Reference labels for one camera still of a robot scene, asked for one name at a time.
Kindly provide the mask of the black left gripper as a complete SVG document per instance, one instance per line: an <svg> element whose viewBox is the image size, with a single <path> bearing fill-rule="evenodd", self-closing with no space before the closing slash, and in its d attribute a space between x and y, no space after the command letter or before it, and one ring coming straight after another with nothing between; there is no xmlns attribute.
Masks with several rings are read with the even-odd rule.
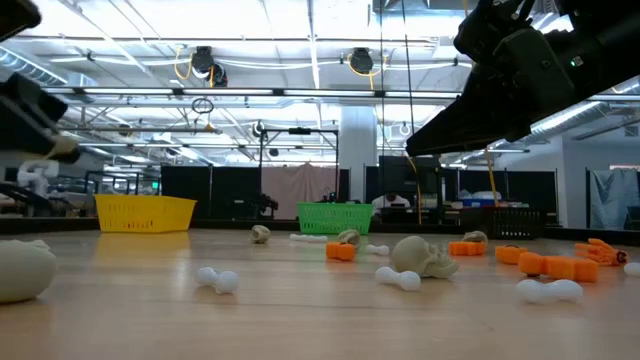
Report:
<svg viewBox="0 0 640 360"><path fill-rule="evenodd" d="M37 83L13 73L1 83L1 150L49 153L56 124L67 109L66 103ZM73 164L80 156L80 149L71 146L53 149L48 159Z"/></svg>

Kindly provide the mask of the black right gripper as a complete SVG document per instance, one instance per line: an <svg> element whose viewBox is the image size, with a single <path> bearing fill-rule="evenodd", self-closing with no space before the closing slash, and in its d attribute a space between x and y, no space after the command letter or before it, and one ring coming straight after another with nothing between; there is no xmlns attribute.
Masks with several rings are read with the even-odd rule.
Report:
<svg viewBox="0 0 640 360"><path fill-rule="evenodd" d="M455 47L474 62L462 95L406 140L410 156L514 142L571 104L576 88L548 39L531 26L531 1L480 1Z"/></svg>

